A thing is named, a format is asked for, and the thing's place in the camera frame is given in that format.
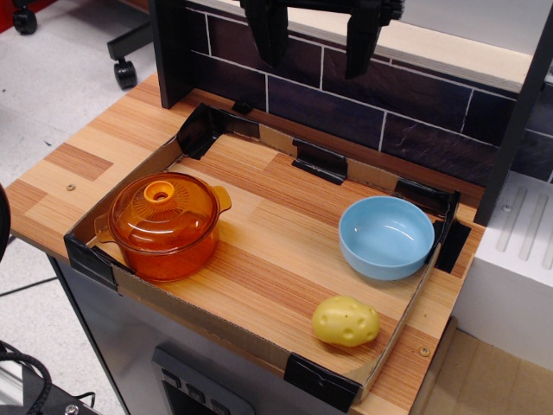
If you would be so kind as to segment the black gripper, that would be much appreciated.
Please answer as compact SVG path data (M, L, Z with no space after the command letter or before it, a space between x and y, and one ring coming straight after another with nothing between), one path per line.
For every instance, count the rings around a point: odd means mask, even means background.
M288 45L288 11L280 1L239 2L251 29L260 58L270 67L280 65ZM366 73L380 33L380 21L399 20L404 0L290 0L287 6L351 15L346 36L346 78Z

